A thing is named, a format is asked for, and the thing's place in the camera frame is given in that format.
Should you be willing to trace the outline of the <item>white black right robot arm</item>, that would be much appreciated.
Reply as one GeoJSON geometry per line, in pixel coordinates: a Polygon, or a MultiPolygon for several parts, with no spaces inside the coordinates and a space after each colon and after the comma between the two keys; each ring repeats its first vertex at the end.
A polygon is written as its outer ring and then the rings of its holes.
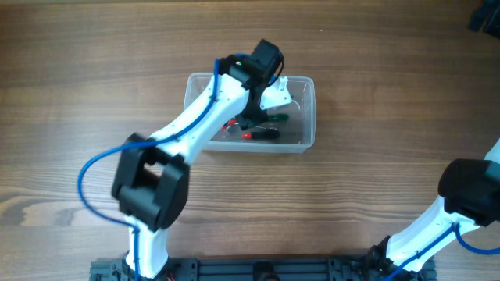
{"type": "Polygon", "coordinates": [[[463,234],[499,220],[499,143],[483,160],[452,161],[438,183],[438,196],[410,226],[370,248],[363,273],[382,280],[415,279],[424,264],[456,240],[468,251],[498,255],[499,249],[468,244],[463,234]]]}

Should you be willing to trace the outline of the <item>green handled screwdriver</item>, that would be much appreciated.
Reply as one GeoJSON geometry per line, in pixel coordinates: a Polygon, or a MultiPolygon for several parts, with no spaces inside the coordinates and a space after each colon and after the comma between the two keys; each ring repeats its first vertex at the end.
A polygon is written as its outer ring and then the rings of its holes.
{"type": "Polygon", "coordinates": [[[289,115],[284,113],[268,115],[269,122],[277,123],[277,122],[286,122],[289,120],[289,115]]]}

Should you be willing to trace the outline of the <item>red handled shears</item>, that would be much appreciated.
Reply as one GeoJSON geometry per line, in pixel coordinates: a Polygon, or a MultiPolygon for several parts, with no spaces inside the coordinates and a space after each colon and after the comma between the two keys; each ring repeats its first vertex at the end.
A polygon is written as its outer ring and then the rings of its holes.
{"type": "Polygon", "coordinates": [[[229,127],[234,126],[234,125],[237,125],[237,124],[238,124],[238,121],[237,121],[235,118],[232,118],[232,119],[230,119],[228,122],[226,122],[226,123],[222,126],[221,130],[222,130],[222,131],[225,131],[225,130],[227,130],[229,127]]]}

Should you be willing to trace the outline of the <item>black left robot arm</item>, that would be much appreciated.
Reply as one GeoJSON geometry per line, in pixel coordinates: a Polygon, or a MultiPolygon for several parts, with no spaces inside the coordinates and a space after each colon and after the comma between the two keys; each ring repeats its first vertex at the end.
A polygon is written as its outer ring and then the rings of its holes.
{"type": "Polygon", "coordinates": [[[280,49],[262,39],[249,55],[216,60],[205,92],[169,125],[148,138],[126,139],[111,193],[129,227],[129,279],[153,280],[163,270],[166,236],[186,205],[191,165],[231,118],[243,130],[268,121],[262,95],[283,68],[280,49]]]}

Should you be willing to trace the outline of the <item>silver socket wrench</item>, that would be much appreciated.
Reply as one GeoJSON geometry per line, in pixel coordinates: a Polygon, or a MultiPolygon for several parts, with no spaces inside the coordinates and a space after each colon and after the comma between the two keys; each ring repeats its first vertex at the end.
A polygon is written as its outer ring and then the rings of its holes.
{"type": "Polygon", "coordinates": [[[252,132],[252,131],[262,131],[262,130],[265,130],[265,129],[275,129],[275,128],[267,128],[267,127],[263,127],[263,126],[257,126],[255,130],[243,131],[239,126],[234,125],[234,126],[229,127],[227,130],[225,130],[223,132],[224,133],[235,133],[238,130],[240,130],[241,131],[241,135],[242,135],[243,133],[248,133],[248,132],[252,132]]]}

